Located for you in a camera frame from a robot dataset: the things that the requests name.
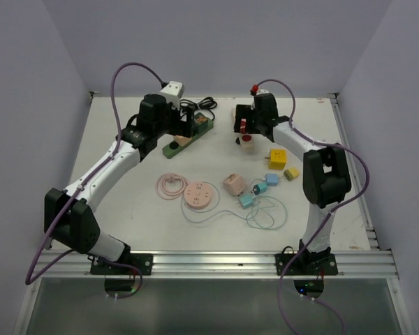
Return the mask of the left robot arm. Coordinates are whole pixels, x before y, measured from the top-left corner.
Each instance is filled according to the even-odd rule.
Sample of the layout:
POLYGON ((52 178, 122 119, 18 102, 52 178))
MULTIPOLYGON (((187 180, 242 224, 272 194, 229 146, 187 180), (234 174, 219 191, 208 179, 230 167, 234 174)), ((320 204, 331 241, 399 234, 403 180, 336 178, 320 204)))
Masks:
POLYGON ((100 229, 94 216, 116 183, 156 148, 165 134, 192 137, 195 110, 179 98, 147 94, 138 113, 118 125, 115 141, 84 175, 62 190, 45 196, 45 234, 73 251, 106 259, 116 274, 131 266, 128 246, 100 229))

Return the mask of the light teal charger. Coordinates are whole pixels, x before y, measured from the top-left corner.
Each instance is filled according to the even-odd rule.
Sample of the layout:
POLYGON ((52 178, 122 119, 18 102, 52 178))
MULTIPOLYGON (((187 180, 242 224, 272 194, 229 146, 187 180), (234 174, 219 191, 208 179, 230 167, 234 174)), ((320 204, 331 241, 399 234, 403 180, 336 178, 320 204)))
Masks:
POLYGON ((248 208, 252 208, 255 205, 255 200, 256 200, 255 195, 252 195, 251 193, 247 193, 238 197, 237 204, 242 209, 248 209, 248 208))

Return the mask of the yellow cube adapter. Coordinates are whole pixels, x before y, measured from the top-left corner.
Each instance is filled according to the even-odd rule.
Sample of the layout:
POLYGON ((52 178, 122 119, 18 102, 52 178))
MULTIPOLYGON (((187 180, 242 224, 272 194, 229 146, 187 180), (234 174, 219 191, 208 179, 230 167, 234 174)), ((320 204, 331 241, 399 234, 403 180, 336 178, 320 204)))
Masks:
POLYGON ((287 164, 287 152, 285 149, 271 149, 265 160, 269 169, 283 170, 287 164))

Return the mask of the light pink cube adapter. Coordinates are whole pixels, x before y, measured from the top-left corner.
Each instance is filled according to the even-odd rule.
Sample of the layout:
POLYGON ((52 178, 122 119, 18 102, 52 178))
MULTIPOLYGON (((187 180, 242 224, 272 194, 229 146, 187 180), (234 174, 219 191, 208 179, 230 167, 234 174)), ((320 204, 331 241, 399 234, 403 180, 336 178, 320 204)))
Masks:
POLYGON ((230 174, 223 180, 226 190, 233 196, 242 194, 246 188, 243 177, 240 174, 230 174))

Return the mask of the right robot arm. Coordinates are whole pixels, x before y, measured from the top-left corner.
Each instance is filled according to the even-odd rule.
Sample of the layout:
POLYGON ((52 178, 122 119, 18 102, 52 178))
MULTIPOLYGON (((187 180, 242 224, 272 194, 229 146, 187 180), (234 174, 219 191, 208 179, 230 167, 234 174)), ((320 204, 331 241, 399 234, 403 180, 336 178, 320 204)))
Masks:
POLYGON ((236 105, 233 130, 239 135, 261 134, 302 161, 302 187, 310 203, 307 228, 300 240, 297 265, 312 274, 330 254, 333 209, 351 191, 345 147, 311 139, 280 116, 273 94, 260 90, 250 105, 236 105))

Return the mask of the light blue charger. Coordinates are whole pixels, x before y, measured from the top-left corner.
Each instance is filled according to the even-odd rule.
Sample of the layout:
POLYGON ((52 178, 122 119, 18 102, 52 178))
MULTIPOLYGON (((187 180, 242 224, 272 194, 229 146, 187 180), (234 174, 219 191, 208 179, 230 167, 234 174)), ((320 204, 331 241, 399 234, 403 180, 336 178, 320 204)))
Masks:
POLYGON ((265 183, 267 186, 278 186, 281 182, 281 177, 276 173, 267 173, 265 175, 265 183))

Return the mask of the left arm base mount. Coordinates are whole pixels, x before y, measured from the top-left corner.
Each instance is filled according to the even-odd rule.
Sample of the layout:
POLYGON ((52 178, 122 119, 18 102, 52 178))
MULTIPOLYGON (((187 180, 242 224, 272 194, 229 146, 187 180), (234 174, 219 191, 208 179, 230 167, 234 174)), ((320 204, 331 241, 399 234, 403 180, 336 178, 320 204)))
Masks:
POLYGON ((143 276, 150 276, 154 264, 154 255, 152 253, 132 253, 125 251, 123 255, 116 261, 118 265, 110 264, 95 255, 87 257, 91 261, 90 273, 92 275, 103 276, 125 276, 134 274, 133 267, 137 268, 143 276))

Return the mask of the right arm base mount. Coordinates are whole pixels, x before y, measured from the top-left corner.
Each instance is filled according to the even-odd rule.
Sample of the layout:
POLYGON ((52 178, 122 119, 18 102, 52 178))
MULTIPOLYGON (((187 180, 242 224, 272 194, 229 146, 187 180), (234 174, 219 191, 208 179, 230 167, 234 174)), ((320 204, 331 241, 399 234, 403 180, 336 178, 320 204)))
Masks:
POLYGON ((286 276, 336 276, 339 273, 335 255, 331 252, 330 247, 321 252, 305 250, 302 255, 291 262, 296 254, 297 252, 292 247, 287 246, 282 252, 274 255, 278 275, 281 275, 287 265, 290 266, 286 270, 286 276))

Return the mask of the olive yellow charger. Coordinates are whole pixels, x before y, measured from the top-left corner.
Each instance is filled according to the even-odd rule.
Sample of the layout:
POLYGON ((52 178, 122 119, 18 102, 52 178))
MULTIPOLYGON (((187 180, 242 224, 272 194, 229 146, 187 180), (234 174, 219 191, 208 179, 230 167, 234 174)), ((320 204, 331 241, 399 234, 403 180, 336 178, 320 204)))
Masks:
POLYGON ((284 177, 288 181, 293 181, 300 176, 300 171, 296 167, 290 167, 284 171, 284 177))

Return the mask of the beige wooden power strip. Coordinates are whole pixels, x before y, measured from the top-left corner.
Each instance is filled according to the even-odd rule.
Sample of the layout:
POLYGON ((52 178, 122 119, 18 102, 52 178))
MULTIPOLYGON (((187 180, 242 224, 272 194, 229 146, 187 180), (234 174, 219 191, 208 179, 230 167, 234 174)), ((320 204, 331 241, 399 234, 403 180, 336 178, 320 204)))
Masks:
POLYGON ((240 146, 244 153, 252 154, 254 152, 254 139, 253 135, 248 132, 247 120, 234 117, 233 131, 235 133, 235 143, 240 146))

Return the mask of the pink round socket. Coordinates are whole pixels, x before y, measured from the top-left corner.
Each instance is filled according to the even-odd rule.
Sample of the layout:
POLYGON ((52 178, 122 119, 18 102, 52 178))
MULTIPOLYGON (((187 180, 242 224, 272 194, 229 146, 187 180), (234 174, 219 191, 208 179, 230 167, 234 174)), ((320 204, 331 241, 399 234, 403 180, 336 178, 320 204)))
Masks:
POLYGON ((208 207, 212 201, 212 187, 203 181, 195 181, 190 183, 184 189, 184 202, 191 209, 204 209, 208 207))

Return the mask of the teal dual usb charger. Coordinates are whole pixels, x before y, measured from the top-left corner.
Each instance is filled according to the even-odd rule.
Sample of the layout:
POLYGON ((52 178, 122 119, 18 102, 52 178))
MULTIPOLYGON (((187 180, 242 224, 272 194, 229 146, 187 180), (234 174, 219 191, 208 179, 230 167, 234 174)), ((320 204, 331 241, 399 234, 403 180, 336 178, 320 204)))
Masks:
POLYGON ((259 182, 257 184, 255 184, 252 188, 252 193, 254 195, 260 195, 262 193, 264 193, 266 190, 268 189, 268 185, 265 181, 259 182))

